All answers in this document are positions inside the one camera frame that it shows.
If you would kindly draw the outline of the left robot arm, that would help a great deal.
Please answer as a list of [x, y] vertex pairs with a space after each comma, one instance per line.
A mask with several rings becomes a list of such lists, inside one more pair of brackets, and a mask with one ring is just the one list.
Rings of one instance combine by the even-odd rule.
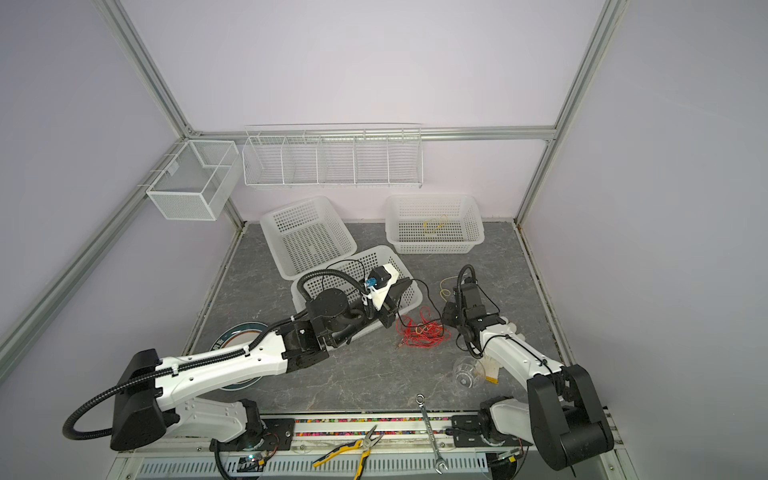
[[205, 394], [251, 378], [309, 368], [368, 326], [390, 327], [412, 280], [385, 264], [357, 279], [330, 268], [296, 282], [300, 312], [266, 327], [253, 340], [187, 356], [161, 358], [153, 349], [133, 355], [117, 384], [78, 407], [62, 434], [74, 441], [107, 437], [114, 451], [134, 450], [170, 434], [220, 443], [264, 434], [250, 400], [221, 403]]

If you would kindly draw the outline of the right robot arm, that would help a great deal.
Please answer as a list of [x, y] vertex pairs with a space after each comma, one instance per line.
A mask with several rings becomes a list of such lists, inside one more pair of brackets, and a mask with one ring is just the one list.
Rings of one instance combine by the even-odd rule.
[[588, 371], [536, 350], [516, 325], [487, 309], [486, 299], [475, 268], [466, 264], [441, 314], [471, 357], [496, 362], [525, 389], [524, 402], [503, 398], [481, 407], [483, 435], [524, 440], [556, 471], [612, 451], [614, 434]]

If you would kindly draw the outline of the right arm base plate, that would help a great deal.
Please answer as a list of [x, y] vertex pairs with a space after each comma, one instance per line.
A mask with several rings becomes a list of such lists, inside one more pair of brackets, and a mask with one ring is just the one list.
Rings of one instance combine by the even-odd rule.
[[491, 418], [483, 412], [453, 415], [446, 434], [457, 447], [530, 447], [532, 443], [498, 431]]

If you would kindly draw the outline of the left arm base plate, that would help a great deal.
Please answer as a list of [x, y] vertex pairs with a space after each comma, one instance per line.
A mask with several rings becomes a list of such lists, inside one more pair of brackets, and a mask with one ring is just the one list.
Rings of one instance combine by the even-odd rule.
[[259, 432], [247, 429], [234, 440], [219, 443], [219, 450], [221, 452], [288, 451], [291, 449], [295, 426], [294, 418], [267, 418], [263, 420]]

